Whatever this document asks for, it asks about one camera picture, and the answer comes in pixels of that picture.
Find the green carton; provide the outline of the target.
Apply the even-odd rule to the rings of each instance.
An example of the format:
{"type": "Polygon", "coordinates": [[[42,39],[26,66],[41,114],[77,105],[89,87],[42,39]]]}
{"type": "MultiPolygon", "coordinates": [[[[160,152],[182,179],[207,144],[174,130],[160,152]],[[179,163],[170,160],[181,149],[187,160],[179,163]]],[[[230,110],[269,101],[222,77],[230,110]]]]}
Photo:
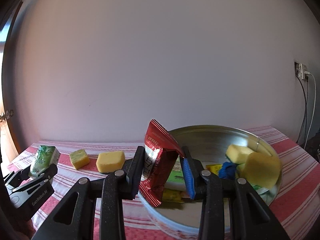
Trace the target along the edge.
{"type": "Polygon", "coordinates": [[[270,190],[265,187],[255,185],[255,184],[252,184],[251,186],[257,192],[257,194],[259,194],[259,196],[261,197],[267,197],[270,193],[270,190]]]}
{"type": "Polygon", "coordinates": [[[58,164],[60,152],[55,146],[40,145],[30,166],[29,176],[37,178],[51,164],[58,164]]]}
{"type": "Polygon", "coordinates": [[[185,181],[179,159],[176,160],[176,163],[173,166],[172,171],[170,172],[170,175],[166,183],[164,184],[164,187],[170,190],[186,191],[185,181]]]}

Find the dark blue small object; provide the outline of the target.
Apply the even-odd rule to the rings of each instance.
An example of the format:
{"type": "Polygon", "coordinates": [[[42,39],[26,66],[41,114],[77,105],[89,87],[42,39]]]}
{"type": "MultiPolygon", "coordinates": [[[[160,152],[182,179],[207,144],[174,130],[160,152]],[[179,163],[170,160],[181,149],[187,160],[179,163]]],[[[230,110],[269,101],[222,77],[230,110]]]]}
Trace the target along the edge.
{"type": "Polygon", "coordinates": [[[234,180],[237,165],[231,162],[224,162],[219,170],[218,177],[221,179],[234,180]]]}

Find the yellow green sponge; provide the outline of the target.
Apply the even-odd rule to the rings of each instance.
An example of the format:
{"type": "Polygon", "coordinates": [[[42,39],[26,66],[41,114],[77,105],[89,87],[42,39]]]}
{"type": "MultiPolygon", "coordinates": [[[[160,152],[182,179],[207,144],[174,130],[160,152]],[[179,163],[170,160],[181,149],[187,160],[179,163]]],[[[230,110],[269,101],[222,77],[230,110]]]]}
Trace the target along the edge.
{"type": "Polygon", "coordinates": [[[235,164],[244,164],[248,156],[254,151],[249,147],[239,146],[235,144],[229,145],[226,151],[226,157],[235,164]]]}

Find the yellow snack packet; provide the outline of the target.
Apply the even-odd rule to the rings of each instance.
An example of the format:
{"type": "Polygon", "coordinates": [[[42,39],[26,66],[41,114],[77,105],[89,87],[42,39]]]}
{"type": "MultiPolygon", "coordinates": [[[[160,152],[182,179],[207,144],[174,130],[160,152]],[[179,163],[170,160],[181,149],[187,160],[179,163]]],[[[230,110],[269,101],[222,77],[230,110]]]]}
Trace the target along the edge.
{"type": "Polygon", "coordinates": [[[181,191],[164,189],[162,202],[184,203],[181,193],[181,191]]]}

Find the red snack packet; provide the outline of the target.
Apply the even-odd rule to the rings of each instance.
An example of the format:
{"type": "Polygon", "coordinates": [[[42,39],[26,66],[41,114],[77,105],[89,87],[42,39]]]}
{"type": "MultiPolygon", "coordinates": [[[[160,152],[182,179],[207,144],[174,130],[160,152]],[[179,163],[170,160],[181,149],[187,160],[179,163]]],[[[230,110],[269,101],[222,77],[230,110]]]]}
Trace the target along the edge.
{"type": "Polygon", "coordinates": [[[184,153],[176,139],[155,119],[144,138],[145,159],[139,192],[152,206],[162,203],[164,185],[179,156],[184,153]]]}

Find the wooden door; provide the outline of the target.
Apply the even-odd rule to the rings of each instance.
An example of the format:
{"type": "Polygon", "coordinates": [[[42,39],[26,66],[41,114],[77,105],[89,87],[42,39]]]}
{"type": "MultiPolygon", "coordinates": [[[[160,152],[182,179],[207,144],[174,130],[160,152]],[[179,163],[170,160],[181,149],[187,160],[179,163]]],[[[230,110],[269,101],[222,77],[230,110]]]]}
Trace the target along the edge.
{"type": "Polygon", "coordinates": [[[1,29],[1,114],[11,109],[14,116],[1,122],[1,158],[4,162],[1,167],[6,167],[23,151],[23,136],[17,119],[15,84],[14,84],[14,52],[12,33],[14,25],[22,7],[20,1],[9,15],[1,29]]]}

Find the yellow sponge top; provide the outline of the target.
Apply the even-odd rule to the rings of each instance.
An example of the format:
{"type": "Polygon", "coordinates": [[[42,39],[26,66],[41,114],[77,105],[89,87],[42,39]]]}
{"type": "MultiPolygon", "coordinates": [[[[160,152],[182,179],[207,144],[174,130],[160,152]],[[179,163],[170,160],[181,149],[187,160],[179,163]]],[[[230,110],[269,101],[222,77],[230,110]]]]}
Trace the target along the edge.
{"type": "Polygon", "coordinates": [[[90,159],[84,149],[72,152],[69,157],[71,164],[76,170],[79,170],[80,168],[90,163],[90,159]]]}

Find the yellow packet in tin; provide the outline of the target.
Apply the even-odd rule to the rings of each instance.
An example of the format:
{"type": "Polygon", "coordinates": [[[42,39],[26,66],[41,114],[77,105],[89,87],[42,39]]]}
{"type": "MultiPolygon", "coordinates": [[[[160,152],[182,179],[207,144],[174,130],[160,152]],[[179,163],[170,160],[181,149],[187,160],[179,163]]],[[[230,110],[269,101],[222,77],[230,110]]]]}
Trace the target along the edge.
{"type": "Polygon", "coordinates": [[[210,172],[212,172],[215,175],[219,175],[219,171],[222,168],[222,164],[210,164],[210,165],[206,165],[206,169],[209,170],[210,172]]]}

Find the round metal tin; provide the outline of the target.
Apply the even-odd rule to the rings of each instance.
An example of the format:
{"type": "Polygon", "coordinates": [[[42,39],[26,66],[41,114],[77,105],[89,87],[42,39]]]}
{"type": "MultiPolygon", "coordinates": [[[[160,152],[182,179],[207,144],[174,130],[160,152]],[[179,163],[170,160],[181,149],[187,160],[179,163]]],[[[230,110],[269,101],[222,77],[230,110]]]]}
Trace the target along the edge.
{"type": "MultiPolygon", "coordinates": [[[[203,166],[227,161],[229,145],[246,146],[255,152],[277,157],[276,151],[260,137],[237,128],[214,125],[196,125],[173,129],[169,132],[180,146],[187,146],[191,156],[203,166]]],[[[165,203],[152,207],[138,195],[150,219],[174,239],[197,239],[201,218],[201,202],[165,203]]]]}

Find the door knob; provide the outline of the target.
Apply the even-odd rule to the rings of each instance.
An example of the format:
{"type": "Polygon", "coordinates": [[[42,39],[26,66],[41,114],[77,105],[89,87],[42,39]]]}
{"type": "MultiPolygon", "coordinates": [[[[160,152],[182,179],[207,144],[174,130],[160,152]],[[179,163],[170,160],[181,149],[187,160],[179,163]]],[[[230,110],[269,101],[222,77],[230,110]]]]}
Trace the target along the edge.
{"type": "Polygon", "coordinates": [[[5,111],[0,115],[0,122],[7,121],[14,116],[14,110],[5,111]]]}

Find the wall socket with plugs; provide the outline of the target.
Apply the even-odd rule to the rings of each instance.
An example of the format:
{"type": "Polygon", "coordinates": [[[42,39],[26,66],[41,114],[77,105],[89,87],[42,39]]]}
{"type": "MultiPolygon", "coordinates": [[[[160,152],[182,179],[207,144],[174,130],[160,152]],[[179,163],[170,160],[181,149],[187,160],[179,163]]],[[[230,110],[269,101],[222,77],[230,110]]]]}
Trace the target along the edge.
{"type": "Polygon", "coordinates": [[[295,75],[301,80],[307,80],[310,73],[307,71],[306,65],[295,61],[295,75]]]}

